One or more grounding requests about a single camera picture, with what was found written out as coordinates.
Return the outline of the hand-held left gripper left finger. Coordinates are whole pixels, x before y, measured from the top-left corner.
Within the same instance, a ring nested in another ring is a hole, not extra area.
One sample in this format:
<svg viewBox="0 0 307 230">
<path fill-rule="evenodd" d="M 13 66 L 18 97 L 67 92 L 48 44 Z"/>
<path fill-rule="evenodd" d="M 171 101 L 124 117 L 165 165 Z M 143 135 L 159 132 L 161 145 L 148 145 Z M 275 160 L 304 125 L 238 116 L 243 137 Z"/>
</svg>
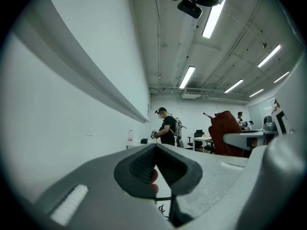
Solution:
<svg viewBox="0 0 307 230">
<path fill-rule="evenodd" d="M 82 164 L 51 185 L 35 206 L 49 216 L 75 186 L 82 184 L 89 190 L 67 230 L 172 230 L 173 225 L 154 200 L 132 197 L 115 180 L 118 162 L 141 149 L 122 150 Z"/>
</svg>

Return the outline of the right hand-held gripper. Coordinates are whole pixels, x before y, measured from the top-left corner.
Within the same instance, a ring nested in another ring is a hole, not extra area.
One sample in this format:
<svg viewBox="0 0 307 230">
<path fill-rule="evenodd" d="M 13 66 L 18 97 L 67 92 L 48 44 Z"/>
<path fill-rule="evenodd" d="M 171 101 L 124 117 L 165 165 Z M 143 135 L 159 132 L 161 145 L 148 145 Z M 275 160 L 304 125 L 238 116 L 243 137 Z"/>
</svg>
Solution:
<svg viewBox="0 0 307 230">
<path fill-rule="evenodd" d="M 251 150 L 231 189 L 189 230 L 299 230 L 307 224 L 307 56 L 303 54 L 275 94 L 277 131 L 223 135 L 225 144 Z"/>
</svg>

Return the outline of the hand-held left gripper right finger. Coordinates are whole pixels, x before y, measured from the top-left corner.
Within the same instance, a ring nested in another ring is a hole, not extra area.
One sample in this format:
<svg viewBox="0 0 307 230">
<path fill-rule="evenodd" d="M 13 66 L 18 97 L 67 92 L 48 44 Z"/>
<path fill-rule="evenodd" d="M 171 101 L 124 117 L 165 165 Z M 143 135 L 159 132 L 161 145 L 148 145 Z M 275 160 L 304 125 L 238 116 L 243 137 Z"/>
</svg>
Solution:
<svg viewBox="0 0 307 230">
<path fill-rule="evenodd" d="M 169 219 L 156 222 L 237 222 L 247 193 L 235 192 L 247 159 L 155 146 L 155 165 L 169 187 Z"/>
</svg>

